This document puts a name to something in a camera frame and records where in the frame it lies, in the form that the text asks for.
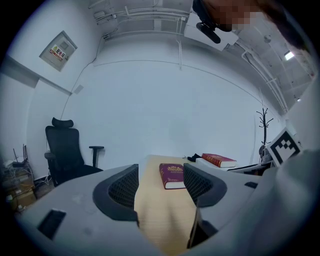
wooden tabletop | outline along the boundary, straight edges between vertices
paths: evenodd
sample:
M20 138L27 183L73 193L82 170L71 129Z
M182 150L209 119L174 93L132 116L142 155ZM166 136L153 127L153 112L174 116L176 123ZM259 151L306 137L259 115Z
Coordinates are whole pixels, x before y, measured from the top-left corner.
M179 157L149 156L135 195L140 231L170 256L187 250L196 206L187 189L164 189L159 165L184 163L191 162Z

book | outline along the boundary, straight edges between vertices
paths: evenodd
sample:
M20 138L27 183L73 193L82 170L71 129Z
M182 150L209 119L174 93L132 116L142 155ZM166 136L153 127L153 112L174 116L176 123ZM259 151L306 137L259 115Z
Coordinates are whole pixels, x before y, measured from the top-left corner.
M182 164L161 163L159 171L166 190L185 189L184 167Z
M202 158L220 168L226 168L226 167L229 168L229 167L236 166L236 160L233 160L218 154L203 153Z

wall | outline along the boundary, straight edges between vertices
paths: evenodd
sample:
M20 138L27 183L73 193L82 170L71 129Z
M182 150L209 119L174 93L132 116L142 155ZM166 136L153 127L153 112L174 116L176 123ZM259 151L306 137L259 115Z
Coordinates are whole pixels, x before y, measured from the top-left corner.
M40 77L71 91L82 69L97 54L101 32L93 15L79 0L48 0L24 24L8 55ZM59 72L39 58L47 45L61 32L77 46L77 50Z
M263 129L262 104L251 67L228 53L182 44L179 70L174 36L126 36L105 44L81 75L63 120L72 119L80 147L105 146L99 167L137 163L146 155L221 154L240 165L257 163ZM277 111L264 102L271 141L283 128Z
M287 113L304 149L320 148L320 80L317 77L304 91L301 101Z
M26 143L35 179L48 175L48 162L44 156L47 151L45 129L51 125L53 117L60 117L67 98L68 94L42 79L34 89L27 118Z
M17 157L23 156L28 110L37 81L22 73L16 76L9 67L2 68L6 74L0 73L0 159L5 162L14 160L13 148Z

ceiling light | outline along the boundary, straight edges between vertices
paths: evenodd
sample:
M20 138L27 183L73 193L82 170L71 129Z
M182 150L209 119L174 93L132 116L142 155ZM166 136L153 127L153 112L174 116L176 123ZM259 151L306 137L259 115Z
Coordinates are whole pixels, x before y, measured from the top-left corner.
M284 55L284 57L285 57L285 59L288 61L288 60L290 60L292 57L294 57L295 55L291 52L291 51L289 51L289 52L287 52L285 55Z

electrical box on wall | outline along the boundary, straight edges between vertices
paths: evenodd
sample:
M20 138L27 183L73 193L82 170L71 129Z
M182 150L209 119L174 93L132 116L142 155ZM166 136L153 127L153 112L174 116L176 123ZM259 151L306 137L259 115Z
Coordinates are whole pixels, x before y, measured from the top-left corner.
M76 49L74 42L62 31L48 44L39 57L56 70L61 71Z

